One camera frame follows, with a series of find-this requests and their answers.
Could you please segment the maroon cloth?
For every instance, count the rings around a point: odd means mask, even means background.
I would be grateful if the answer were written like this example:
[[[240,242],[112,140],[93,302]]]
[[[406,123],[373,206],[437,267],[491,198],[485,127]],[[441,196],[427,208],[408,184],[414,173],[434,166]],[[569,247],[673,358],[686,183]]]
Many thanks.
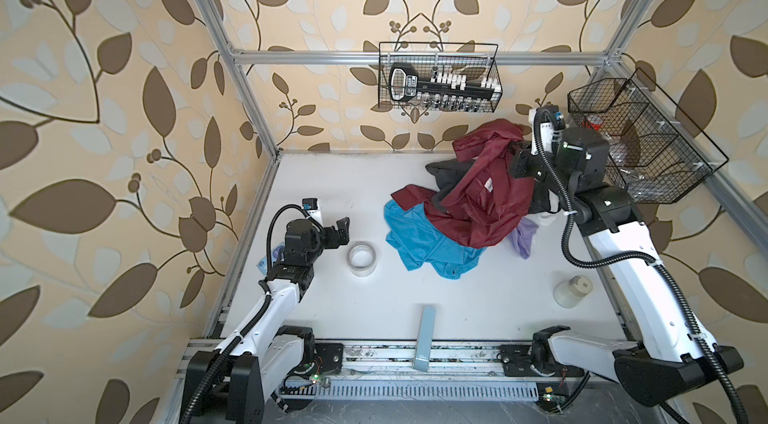
[[[447,212],[431,202],[438,190],[409,184],[392,194],[403,210],[424,206],[427,219],[444,235],[472,248],[485,248],[506,238],[529,213],[534,192],[531,177],[513,178],[509,166],[524,136],[506,119],[486,122],[454,141],[458,161],[472,168],[443,200]]]

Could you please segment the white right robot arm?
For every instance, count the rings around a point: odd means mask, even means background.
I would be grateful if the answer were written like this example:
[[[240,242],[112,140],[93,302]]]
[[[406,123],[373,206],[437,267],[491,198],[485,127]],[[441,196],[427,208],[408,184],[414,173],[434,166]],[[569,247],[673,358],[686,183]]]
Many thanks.
[[[669,400],[717,382],[738,422],[747,412],[730,374],[739,352],[706,330],[655,249],[649,226],[629,194],[603,182],[607,141],[594,129],[534,123],[527,175],[556,193],[566,218],[565,259],[581,269],[608,269],[640,336],[607,339],[556,325],[536,332],[529,367],[541,376],[578,368],[619,383],[639,404],[668,410]]]

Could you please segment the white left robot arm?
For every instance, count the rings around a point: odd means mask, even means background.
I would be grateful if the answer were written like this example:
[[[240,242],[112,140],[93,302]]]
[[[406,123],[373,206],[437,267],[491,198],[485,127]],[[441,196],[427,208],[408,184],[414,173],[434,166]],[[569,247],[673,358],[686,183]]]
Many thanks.
[[[350,219],[334,226],[310,214],[286,226],[283,253],[267,262],[263,295],[214,349],[196,352],[185,371],[181,423],[260,423],[283,381],[317,363],[314,333],[285,320],[301,302],[325,250],[347,245]]]

